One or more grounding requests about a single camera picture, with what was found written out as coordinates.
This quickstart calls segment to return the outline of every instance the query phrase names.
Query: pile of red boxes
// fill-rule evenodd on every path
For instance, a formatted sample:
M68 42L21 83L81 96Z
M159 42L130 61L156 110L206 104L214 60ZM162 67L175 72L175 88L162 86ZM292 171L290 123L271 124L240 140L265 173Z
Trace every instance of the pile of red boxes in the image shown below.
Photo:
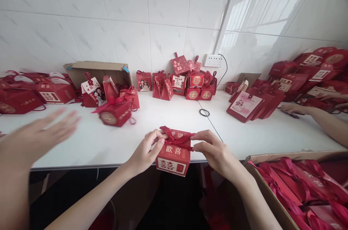
M283 157L261 162L257 170L301 230L347 229L347 166L347 161L319 164Z

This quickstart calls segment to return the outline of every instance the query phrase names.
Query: red ribbon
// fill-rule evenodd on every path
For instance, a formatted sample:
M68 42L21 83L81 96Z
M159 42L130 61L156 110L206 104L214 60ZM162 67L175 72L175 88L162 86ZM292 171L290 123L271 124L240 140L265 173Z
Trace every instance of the red ribbon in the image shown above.
M189 151L193 151L193 147L187 146L184 143L186 141L190 140L190 137L194 136L196 133L189 133L189 134L186 134L178 139L174 139L173 135L171 133L171 130L168 127L161 126L160 129L163 130L165 132L165 134L167 134L167 136L168 136L168 139L164 140L165 144L172 144L172 145L176 145L178 147L187 149Z
M99 113L102 110L106 109L108 106L111 105L121 105L121 104L125 104L128 101L124 98L108 98L107 103L101 105L100 107L98 107L95 111L93 111L92 113Z

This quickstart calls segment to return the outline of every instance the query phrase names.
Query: cardboard box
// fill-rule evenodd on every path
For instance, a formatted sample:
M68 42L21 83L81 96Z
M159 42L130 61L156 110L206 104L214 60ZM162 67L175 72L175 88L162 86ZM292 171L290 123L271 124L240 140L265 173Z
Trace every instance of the cardboard box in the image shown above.
M292 160L314 159L316 161L342 161L348 160L348 151L311 151L311 152L294 152L294 153L280 153L280 154L263 154L248 156L244 161L245 168L255 178L257 185L264 196L268 206L273 212L275 218L278 220L283 230L299 230L299 227L295 224L294 220L290 217L289 213L279 202L272 190L269 188L266 181L262 178L258 170L248 161L252 161L255 165L260 162L276 162L280 161L282 157L289 157Z
M96 77L99 84L103 83L104 76L111 76L113 81L120 85L130 86L131 75L123 67L128 69L128 64L110 63L99 61L78 61L76 63L65 64L64 69L71 78L75 87L80 88L81 83L86 81L85 72L89 72L92 77Z

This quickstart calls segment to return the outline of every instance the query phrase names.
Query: finger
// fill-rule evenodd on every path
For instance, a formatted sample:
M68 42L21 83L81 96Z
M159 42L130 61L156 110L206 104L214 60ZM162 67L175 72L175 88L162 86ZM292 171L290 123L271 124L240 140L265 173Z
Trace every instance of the finger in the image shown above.
M342 108L342 107L348 107L348 103L338 104L335 106L335 108Z
M49 114L45 118L34 121L31 129L35 129L35 130L44 129L46 126L48 126L54 120L56 120L63 112L65 112L65 109L60 108L60 109L56 110L55 112Z
M206 138L208 138L213 145L222 144L220 139L217 136L215 136L215 134L210 130L199 131L196 135L191 137L191 140L204 140Z
M74 110L70 112L66 117L64 117L61 121L59 121L57 124L53 125L52 127L48 128L47 131L54 135L58 133L60 130L62 130L64 127L69 126L70 121L75 119L75 116L77 114L77 111Z
M163 145L164 145L164 139L161 138L158 140L155 147L149 152L149 157L150 157L152 162L155 161L155 159L158 156L158 154L160 153Z
M218 154L217 148L215 146L205 142L205 141L202 141L198 144L195 144L193 146L193 150L196 152L201 152L201 153L203 153L205 151L213 156L216 156Z

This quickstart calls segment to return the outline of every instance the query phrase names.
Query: power cord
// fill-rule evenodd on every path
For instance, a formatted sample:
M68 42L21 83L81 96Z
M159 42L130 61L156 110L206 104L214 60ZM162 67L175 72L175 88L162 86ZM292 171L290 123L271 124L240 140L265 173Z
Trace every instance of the power cord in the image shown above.
M224 57L222 54L220 54L220 53L219 53L218 55L222 56L222 57L224 58L225 62L226 62L226 72L225 72L225 74L221 77L221 79L220 79L219 83L217 84L216 88L218 88L220 82L222 81L223 77L226 75L227 70L228 70L228 64L227 64L227 61L226 61L225 57Z

